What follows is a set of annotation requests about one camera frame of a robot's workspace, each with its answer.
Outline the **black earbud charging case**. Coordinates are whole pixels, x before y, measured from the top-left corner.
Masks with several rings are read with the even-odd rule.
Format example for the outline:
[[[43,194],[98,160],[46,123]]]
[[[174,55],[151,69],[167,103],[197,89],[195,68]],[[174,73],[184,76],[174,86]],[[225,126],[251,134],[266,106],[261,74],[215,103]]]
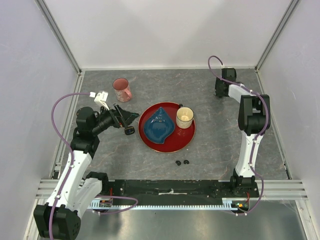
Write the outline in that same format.
[[[124,133],[129,136],[135,133],[135,128],[133,126],[128,126],[124,128]]]

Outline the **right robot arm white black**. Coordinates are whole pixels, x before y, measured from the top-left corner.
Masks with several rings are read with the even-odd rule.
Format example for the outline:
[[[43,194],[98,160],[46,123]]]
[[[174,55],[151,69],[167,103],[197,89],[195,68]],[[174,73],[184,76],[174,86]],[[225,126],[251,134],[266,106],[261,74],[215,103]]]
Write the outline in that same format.
[[[238,128],[241,131],[241,148],[238,162],[230,177],[229,191],[235,197],[257,187],[255,165],[261,140],[270,128],[270,97],[258,94],[237,82],[234,68],[223,67],[215,81],[215,95],[230,97],[239,103]]]

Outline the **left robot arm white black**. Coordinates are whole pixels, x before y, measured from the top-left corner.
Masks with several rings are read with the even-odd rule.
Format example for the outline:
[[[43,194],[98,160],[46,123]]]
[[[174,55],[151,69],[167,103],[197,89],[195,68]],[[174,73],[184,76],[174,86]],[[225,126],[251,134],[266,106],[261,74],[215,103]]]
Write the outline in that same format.
[[[83,175],[94,158],[100,140],[98,135],[109,127],[128,128],[138,113],[115,104],[111,109],[82,107],[76,113],[76,128],[68,147],[70,153],[62,175],[45,204],[38,204],[33,212],[42,238],[74,240],[77,238],[82,216],[96,196],[110,191],[108,175],[90,172]]]

